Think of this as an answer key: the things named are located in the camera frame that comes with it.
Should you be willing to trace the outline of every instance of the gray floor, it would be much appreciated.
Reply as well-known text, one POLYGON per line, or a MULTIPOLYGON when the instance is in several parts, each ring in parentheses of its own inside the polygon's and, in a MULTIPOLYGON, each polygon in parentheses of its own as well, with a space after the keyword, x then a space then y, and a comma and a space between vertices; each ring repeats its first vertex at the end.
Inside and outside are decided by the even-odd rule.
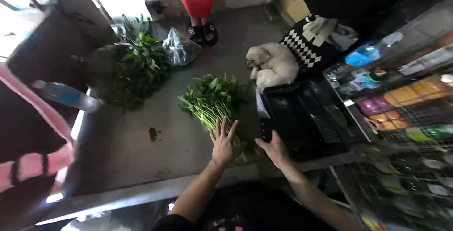
MULTIPOLYGON (((86 115, 78 152, 83 158, 77 158, 68 175, 72 196, 199 173, 211 158, 212 142, 198 119, 180 111, 176 97, 192 78, 226 73, 247 83, 252 103, 241 110, 241 127, 251 137, 259 135, 245 55, 251 46, 278 42, 289 26, 284 20, 270 23, 262 7, 223 11, 212 20, 219 34, 217 45, 204 49, 194 64, 174 73, 141 110, 123 114, 115 107, 104 107, 86 115), (161 141, 150 141, 150 127, 162 131, 161 141)), ((170 25, 184 32, 187 22, 166 19, 153 24, 152 32, 163 39, 170 25)))

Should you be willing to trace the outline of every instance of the black and white argyle pattern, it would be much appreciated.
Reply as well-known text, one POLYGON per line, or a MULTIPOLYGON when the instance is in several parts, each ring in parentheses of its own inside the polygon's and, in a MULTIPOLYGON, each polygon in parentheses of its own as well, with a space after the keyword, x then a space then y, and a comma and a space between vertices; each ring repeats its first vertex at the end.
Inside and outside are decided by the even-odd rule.
POLYGON ((309 49, 307 40, 292 29, 285 38, 280 42, 286 45, 296 56, 300 68, 313 67, 316 62, 321 60, 320 55, 309 49))

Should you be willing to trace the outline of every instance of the white puppy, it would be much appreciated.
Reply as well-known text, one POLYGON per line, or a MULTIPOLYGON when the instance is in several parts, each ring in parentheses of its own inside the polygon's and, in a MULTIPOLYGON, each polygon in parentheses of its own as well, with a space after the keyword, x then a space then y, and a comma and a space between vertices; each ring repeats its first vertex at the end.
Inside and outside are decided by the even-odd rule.
POLYGON ((267 87, 292 83, 299 72, 296 58, 286 45, 265 43, 249 49, 247 66, 252 67, 252 80, 260 93, 267 87))

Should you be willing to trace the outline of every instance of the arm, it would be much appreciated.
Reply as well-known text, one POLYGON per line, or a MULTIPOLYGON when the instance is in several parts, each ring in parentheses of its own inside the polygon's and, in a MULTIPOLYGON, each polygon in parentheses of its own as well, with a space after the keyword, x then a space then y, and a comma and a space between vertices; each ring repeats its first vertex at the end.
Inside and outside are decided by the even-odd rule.
POLYGON ((217 137, 211 134, 214 147, 212 149, 212 160, 209 161, 205 170, 200 176, 184 190, 183 194, 176 200, 171 211, 195 224, 204 212, 209 201, 209 194, 222 177, 225 165, 233 159, 233 146, 231 141, 239 121, 236 120, 231 126, 230 132, 226 135, 227 117, 223 119, 222 127, 217 121, 217 137))
POLYGON ((356 223, 348 214, 326 197, 299 170, 286 153, 285 146, 279 134, 272 131, 272 141, 268 144, 261 139, 255 139, 262 147, 274 165, 288 179, 291 187, 302 205, 339 231, 358 231, 356 223))

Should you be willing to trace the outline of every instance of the pink strap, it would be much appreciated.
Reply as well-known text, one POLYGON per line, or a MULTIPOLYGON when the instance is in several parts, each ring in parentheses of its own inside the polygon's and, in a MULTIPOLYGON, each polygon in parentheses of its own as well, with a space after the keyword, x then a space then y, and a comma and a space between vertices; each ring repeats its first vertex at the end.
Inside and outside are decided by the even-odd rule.
MULTIPOLYGON (((66 140, 67 143, 63 145, 63 147, 48 155, 49 173, 55 173, 60 168, 70 165, 74 161, 73 139, 71 137, 71 129, 65 119, 55 111, 54 108, 15 77, 6 63, 0 63, 0 81, 16 94, 20 95, 25 101, 29 102, 52 129, 66 140)), ((0 164, 0 193, 12 187, 8 177, 11 165, 12 162, 0 164)), ((41 156, 39 154, 28 153, 21 157, 18 174, 20 181, 41 174, 42 165, 41 156)))
POLYGON ((20 158, 17 178, 20 182, 42 175, 42 157, 38 153, 28 153, 20 158))
POLYGON ((13 163, 12 161, 8 161, 0 164, 0 193, 13 187, 9 181, 9 174, 11 173, 13 163))

